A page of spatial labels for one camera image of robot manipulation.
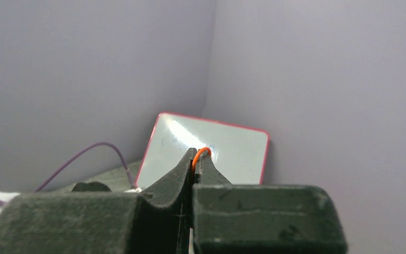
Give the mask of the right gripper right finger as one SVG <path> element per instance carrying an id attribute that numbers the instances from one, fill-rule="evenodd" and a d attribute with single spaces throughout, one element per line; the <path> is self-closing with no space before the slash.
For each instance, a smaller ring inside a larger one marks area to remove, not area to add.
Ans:
<path id="1" fill-rule="evenodd" d="M 234 185 L 207 152 L 192 160 L 195 253 L 346 253 L 328 193 L 311 185 Z"/>

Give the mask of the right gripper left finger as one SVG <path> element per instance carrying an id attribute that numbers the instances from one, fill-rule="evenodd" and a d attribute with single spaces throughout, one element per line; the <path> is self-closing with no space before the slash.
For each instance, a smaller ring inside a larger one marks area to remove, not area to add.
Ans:
<path id="1" fill-rule="evenodd" d="M 0 253 L 187 253 L 196 153 L 139 193 L 17 196 L 0 213 Z"/>

